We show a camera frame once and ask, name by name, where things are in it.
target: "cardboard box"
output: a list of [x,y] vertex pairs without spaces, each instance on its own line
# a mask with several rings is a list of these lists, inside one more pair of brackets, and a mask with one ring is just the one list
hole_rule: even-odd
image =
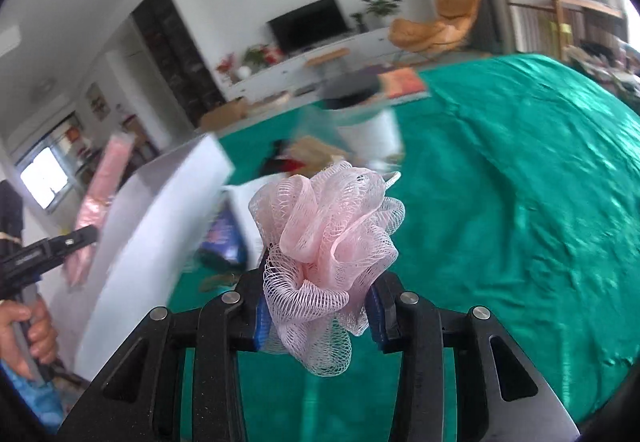
[[204,114],[200,119],[200,129],[203,132],[218,132],[247,116],[249,103],[241,97],[219,106],[215,110]]

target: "television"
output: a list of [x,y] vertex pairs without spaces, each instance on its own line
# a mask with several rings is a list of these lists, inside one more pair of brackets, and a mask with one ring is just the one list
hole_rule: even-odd
[[272,19],[269,27],[286,55],[349,31],[336,0],[319,0],[287,12]]

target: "potted plant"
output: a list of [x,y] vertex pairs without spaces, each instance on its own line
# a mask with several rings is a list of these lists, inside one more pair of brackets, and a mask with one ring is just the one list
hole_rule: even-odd
[[392,16],[400,12],[402,0],[362,0],[367,4],[367,14],[377,16],[383,26],[388,27]]
[[364,34],[365,32],[369,31],[369,27],[367,27],[367,24],[364,23],[364,14],[362,12],[354,12],[349,16],[350,18],[353,18],[353,21],[356,22],[356,25],[358,26],[358,32]]
[[242,58],[242,64],[249,66],[252,68],[252,71],[258,72],[263,68],[269,66],[269,63],[266,59],[266,46],[265,45],[255,45],[249,47],[244,53],[244,57]]

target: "red decoration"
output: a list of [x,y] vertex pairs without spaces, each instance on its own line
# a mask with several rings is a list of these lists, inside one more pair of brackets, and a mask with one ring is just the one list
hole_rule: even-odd
[[284,59],[284,54],[276,46],[263,47],[262,52],[264,53],[264,60],[267,61],[269,66],[277,65]]
[[234,59],[235,56],[233,54],[229,54],[222,61],[220,61],[220,64],[216,67],[216,70],[222,75],[228,74],[234,66]]

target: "pink bag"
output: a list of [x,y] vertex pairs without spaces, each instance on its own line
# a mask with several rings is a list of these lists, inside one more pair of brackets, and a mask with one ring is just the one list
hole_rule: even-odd
[[[95,226],[98,231],[102,229],[111,200],[129,163],[133,144],[132,135],[126,133],[111,135],[80,206],[78,218],[76,218],[76,230],[85,226]],[[66,258],[64,269],[70,286],[85,281],[94,260],[94,254],[95,244],[77,250]]]

